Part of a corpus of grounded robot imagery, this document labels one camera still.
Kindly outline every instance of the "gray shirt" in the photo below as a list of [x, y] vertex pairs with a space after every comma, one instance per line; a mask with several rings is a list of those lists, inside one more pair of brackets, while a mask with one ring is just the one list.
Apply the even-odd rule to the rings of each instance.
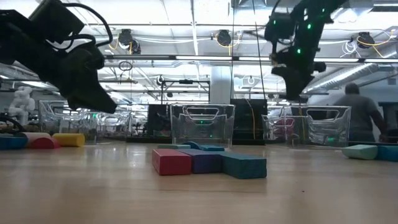
[[351, 122], [349, 124], [351, 132], [373, 131], [371, 113], [377, 111], [377, 107], [370, 98], [357, 94], [348, 94], [341, 97], [333, 105], [351, 107]]

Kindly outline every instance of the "person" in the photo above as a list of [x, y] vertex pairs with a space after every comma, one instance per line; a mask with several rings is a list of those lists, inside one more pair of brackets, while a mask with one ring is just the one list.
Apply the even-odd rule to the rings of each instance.
[[357, 142], [376, 142], [373, 135], [374, 124], [381, 134], [380, 142], [387, 142], [387, 125], [377, 110], [372, 99], [359, 94], [359, 86], [349, 83], [345, 87], [345, 96], [337, 100], [333, 106], [350, 106], [351, 121], [349, 124], [349, 140]]

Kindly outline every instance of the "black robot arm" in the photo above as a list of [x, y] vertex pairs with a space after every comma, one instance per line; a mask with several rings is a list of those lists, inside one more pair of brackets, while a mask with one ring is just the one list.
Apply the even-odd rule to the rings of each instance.
[[[281, 76], [286, 83], [288, 100], [296, 100], [312, 81], [313, 72], [324, 72], [324, 62], [314, 62], [320, 51], [319, 41], [325, 24], [333, 23], [331, 13], [347, 0], [302, 0], [291, 13], [275, 12], [274, 7], [266, 25], [264, 38], [272, 43], [271, 59], [275, 65], [272, 73]], [[285, 44], [284, 39], [293, 37]], [[287, 45], [280, 51], [277, 44]]]
[[[97, 44], [92, 35], [79, 34], [84, 24], [67, 7], [83, 7], [96, 14], [106, 26], [109, 40]], [[69, 50], [77, 39], [89, 41]], [[115, 112], [116, 103], [99, 84], [97, 72], [104, 67], [98, 47], [112, 40], [106, 21], [81, 4], [44, 0], [29, 18], [15, 10], [0, 10], [0, 63], [18, 61], [31, 69], [42, 81], [57, 87], [73, 110], [83, 107]], [[65, 41], [70, 41], [66, 49], [51, 44]]]

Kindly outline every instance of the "white humanoid robot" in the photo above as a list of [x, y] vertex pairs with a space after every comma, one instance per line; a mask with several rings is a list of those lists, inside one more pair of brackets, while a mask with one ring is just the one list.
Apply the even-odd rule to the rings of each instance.
[[18, 122], [27, 125], [29, 112], [35, 110], [35, 100], [30, 97], [32, 88], [21, 86], [14, 92], [14, 100], [12, 101], [8, 113], [10, 116], [17, 116]]

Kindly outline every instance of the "red foam block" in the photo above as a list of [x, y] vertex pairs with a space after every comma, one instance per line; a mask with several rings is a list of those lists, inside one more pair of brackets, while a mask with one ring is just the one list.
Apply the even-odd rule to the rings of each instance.
[[159, 175], [191, 174], [191, 157], [175, 149], [152, 150], [152, 164]]
[[29, 146], [31, 149], [58, 149], [60, 147], [55, 138], [37, 138]]

